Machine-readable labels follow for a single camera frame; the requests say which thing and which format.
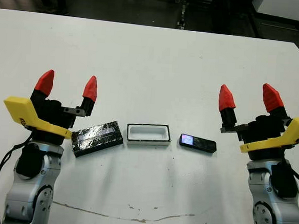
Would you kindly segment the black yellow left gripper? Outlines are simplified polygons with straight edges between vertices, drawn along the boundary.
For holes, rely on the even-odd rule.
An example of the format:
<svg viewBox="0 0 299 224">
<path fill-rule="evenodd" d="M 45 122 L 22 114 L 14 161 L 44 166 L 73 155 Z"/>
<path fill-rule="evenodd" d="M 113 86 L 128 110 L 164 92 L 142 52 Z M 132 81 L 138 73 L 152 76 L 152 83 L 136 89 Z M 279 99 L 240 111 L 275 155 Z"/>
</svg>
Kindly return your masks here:
<svg viewBox="0 0 299 224">
<path fill-rule="evenodd" d="M 76 117 L 91 115 L 97 99 L 97 78 L 92 76 L 87 82 L 80 108 L 70 108 L 57 100 L 45 100 L 53 88 L 54 76 L 53 69 L 44 73 L 30 99 L 11 96 L 4 100 L 4 104 L 14 122 L 32 131 L 34 140 L 61 145 L 71 138 L 70 129 Z"/>
</svg>

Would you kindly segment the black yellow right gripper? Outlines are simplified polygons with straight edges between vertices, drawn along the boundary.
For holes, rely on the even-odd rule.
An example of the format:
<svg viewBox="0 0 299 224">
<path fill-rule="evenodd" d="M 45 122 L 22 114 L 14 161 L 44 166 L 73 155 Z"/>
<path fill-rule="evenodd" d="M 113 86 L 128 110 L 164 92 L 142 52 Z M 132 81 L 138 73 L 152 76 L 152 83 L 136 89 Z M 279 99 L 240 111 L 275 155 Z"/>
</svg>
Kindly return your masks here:
<svg viewBox="0 0 299 224">
<path fill-rule="evenodd" d="M 287 115 L 279 92 L 268 83 L 263 85 L 263 101 L 268 116 L 260 115 L 252 122 L 236 125 L 233 95 L 226 84 L 220 88 L 220 131 L 236 133 L 243 142 L 240 151 L 254 161 L 281 158 L 284 150 L 299 144 L 299 117 L 293 119 Z"/>
</svg>

